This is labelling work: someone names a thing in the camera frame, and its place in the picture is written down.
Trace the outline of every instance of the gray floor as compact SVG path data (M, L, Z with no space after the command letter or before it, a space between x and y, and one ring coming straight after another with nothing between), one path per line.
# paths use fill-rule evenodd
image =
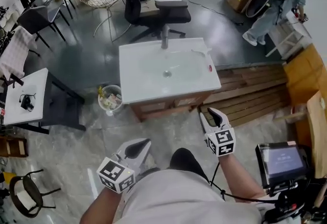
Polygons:
M218 69L280 61L281 57L278 52L269 58L265 57L265 50L273 48L269 38L267 38L266 48L253 47L243 40L241 35L251 26L251 21L237 14L225 0L191 1L202 3L206 7L226 14L236 22L244 22L244 26L236 26L222 15L189 3L192 21L188 24L171 25L173 29L186 32L187 37L203 37L207 46L212 48L211 56ZM115 8L111 29L114 32L113 27L115 27L117 33L121 34L128 27L124 19L124 4L119 3ZM92 10L88 6L78 5L76 11L71 10L74 20L70 19L65 6L62 6L62 11L71 24L70 27L61 17L56 21L67 43L50 28L42 30L41 35L52 47L53 52L38 40L38 51L42 55L42 60L34 54L29 54L25 64L26 74L47 67L72 89L83 89L102 83L119 84L118 47L128 44L132 37L146 28L133 27L112 44L108 22L99 28L93 38L95 28L107 17L105 9ZM178 38L178 35L171 34L170 38ZM154 39L156 38L148 36L141 41Z
M152 147L144 170L154 166L165 169L173 152L184 147L189 149L203 167L209 178L217 165L217 158L204 142L199 115L174 114L159 119L138 123L130 109L125 108L115 117L106 116L97 103L96 89L84 91L81 122L87 131L77 131L62 126L52 126L50 135L29 131L20 132L28 141L29 156L26 159L9 158L6 171L14 170L18 175L43 168L43 173L33 176L41 192L60 187L62 191L45 197L46 206L34 219L23 217L5 200L5 216L8 221L33 224L76 224L80 217L103 189L96 170L105 156L111 156L124 142L136 138L150 138ZM278 111L281 116L287 109ZM235 155L251 175L260 183L255 147L259 143L285 141L292 138L292 130L284 121L272 122L270 114L235 128ZM228 190L221 170L215 183Z

